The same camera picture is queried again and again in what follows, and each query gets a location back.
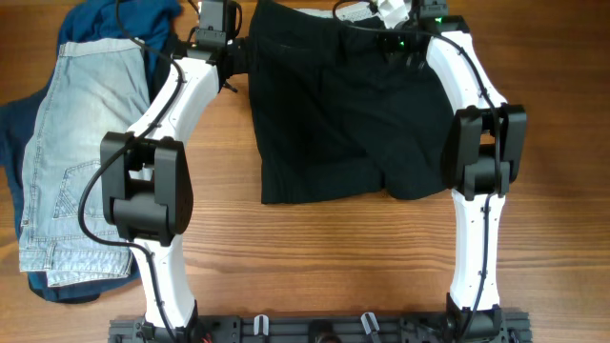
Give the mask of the black shorts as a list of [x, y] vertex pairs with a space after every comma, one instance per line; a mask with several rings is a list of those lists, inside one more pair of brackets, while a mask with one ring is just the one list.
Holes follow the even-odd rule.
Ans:
[[452, 107], [435, 72], [413, 54], [382, 54], [377, 25], [374, 18], [352, 29], [257, 4], [248, 80], [263, 203], [379, 191], [415, 200], [443, 190]]

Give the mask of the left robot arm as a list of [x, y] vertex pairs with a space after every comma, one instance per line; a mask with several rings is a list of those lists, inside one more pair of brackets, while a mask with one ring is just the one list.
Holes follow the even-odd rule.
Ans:
[[111, 342], [207, 342], [186, 278], [183, 233], [193, 212], [185, 146], [205, 108], [231, 77], [229, 50], [241, 28], [235, 1], [203, 1], [192, 42], [166, 54], [169, 75], [147, 111], [100, 145], [106, 221], [141, 274], [147, 301], [132, 325], [112, 323]]

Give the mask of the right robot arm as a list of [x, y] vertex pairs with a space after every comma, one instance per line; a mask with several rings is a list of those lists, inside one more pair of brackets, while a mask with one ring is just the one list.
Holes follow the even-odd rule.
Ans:
[[519, 173], [527, 116], [498, 93], [478, 61], [465, 20], [444, 1], [375, 1], [391, 34], [423, 38], [427, 65], [454, 119], [441, 154], [442, 181], [456, 211], [456, 264], [442, 313], [406, 314], [401, 342], [530, 342], [528, 313], [504, 310], [497, 285], [498, 228], [509, 186]]

